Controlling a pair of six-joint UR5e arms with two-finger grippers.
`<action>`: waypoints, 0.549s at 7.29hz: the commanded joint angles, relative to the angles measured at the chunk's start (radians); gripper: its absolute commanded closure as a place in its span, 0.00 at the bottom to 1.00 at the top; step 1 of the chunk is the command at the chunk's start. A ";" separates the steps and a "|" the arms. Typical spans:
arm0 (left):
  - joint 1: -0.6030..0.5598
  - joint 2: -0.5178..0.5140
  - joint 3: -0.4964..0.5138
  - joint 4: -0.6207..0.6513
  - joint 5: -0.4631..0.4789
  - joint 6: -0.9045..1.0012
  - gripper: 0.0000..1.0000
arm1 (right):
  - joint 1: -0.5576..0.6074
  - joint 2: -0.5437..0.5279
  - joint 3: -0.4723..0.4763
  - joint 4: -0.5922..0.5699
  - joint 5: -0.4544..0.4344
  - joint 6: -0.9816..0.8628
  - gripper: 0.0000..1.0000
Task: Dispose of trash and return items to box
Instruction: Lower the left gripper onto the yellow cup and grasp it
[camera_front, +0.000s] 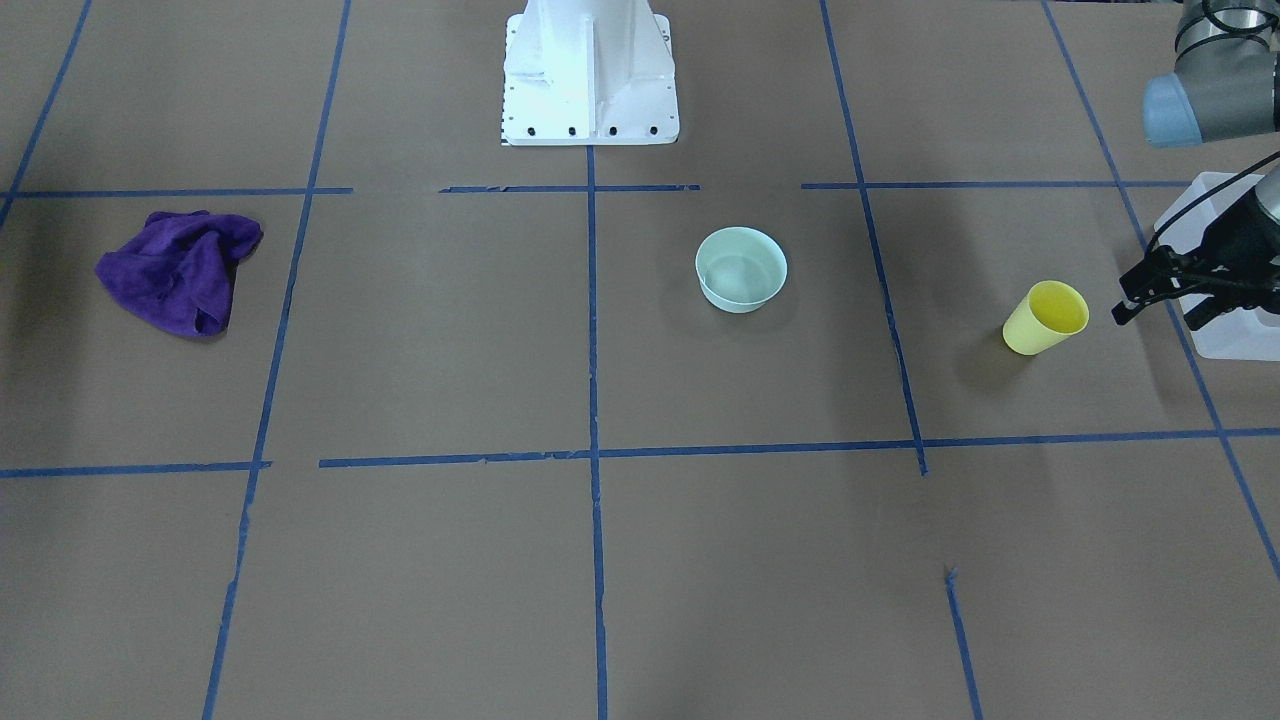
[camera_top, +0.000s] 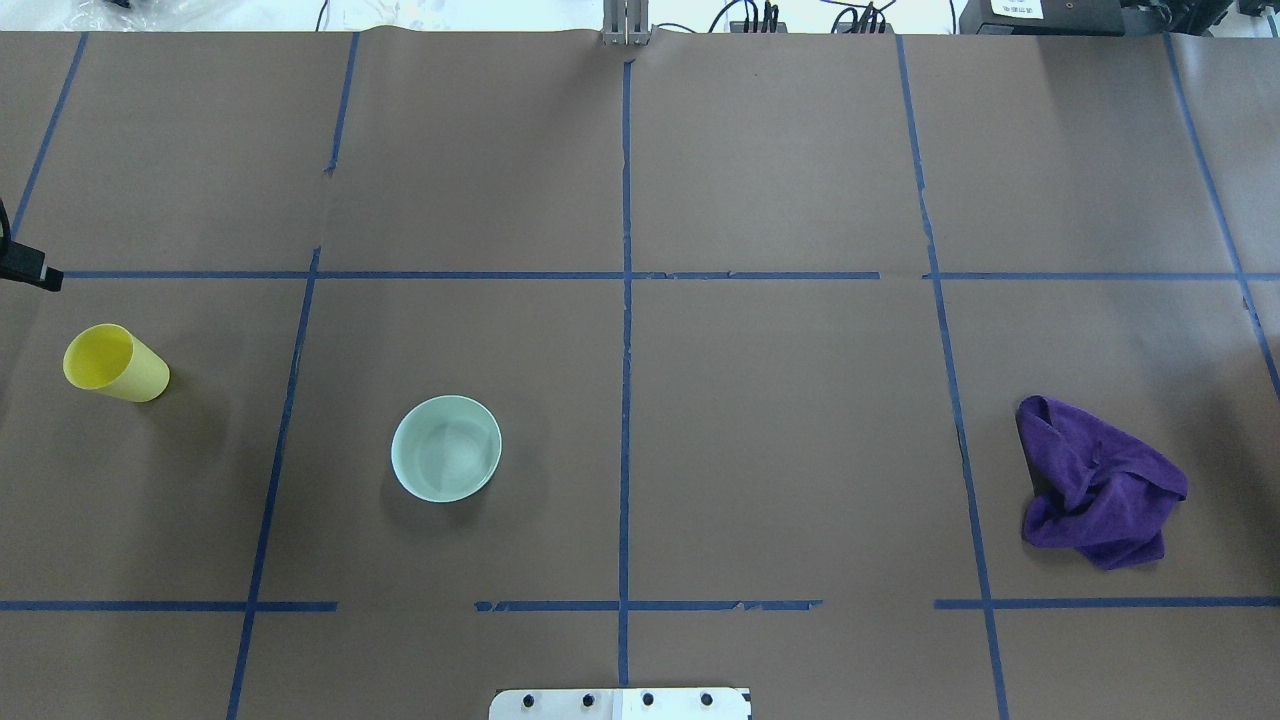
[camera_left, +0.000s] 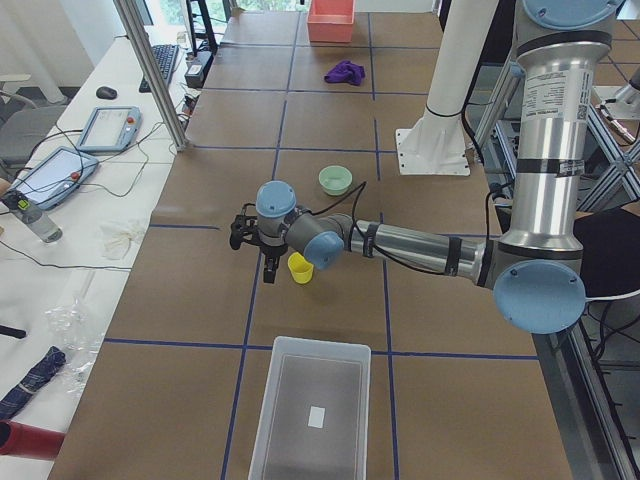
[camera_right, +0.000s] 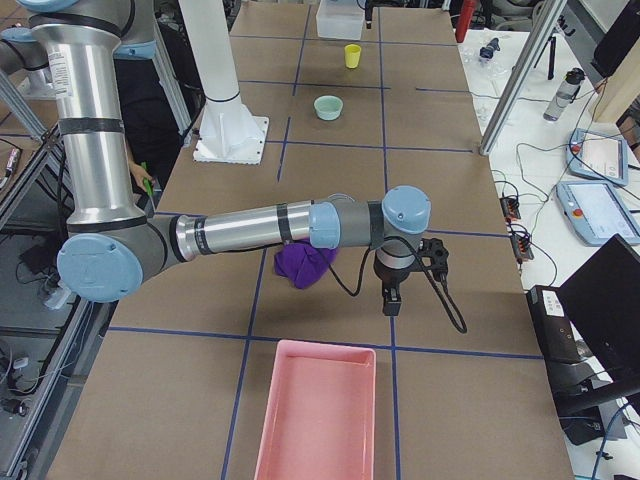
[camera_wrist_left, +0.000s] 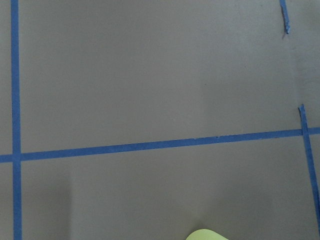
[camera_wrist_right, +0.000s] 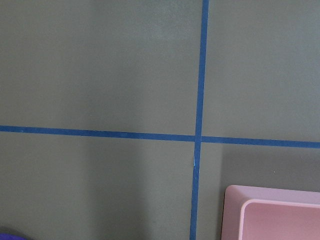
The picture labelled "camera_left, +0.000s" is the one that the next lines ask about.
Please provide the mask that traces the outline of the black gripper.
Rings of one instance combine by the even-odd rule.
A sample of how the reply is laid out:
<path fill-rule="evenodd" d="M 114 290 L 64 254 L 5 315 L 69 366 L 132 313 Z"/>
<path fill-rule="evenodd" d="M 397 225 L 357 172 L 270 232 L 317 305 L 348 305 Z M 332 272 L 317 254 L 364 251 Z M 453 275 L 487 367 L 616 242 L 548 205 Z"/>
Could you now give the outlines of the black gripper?
<path fill-rule="evenodd" d="M 258 247 L 265 255 L 263 282 L 274 284 L 278 270 L 278 258 L 287 252 L 288 247 L 284 243 L 270 245 L 260 238 L 258 217 L 247 214 L 247 208 L 254 206 L 254 203 L 245 203 L 240 213 L 235 216 L 230 225 L 229 244 L 233 250 L 239 250 L 243 243 Z"/>

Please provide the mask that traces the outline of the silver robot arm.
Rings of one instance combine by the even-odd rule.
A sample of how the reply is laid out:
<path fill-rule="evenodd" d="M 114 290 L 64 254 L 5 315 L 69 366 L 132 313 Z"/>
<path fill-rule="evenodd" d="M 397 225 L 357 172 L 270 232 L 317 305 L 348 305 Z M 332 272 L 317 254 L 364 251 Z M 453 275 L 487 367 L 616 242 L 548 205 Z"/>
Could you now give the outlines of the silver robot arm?
<path fill-rule="evenodd" d="M 591 88 L 609 52 L 615 1 L 519 1 L 513 51 L 524 72 L 520 142 L 509 229 L 481 243 L 359 220 L 302 206 L 283 181 L 263 184 L 255 213 L 239 213 L 230 246 L 256 246 L 263 278 L 295 250 L 324 269 L 345 252 L 381 257 L 436 276 L 460 276 L 490 289 L 502 316 L 535 334 L 573 325 L 586 303 L 581 243 L 573 233 L 584 171 Z"/>

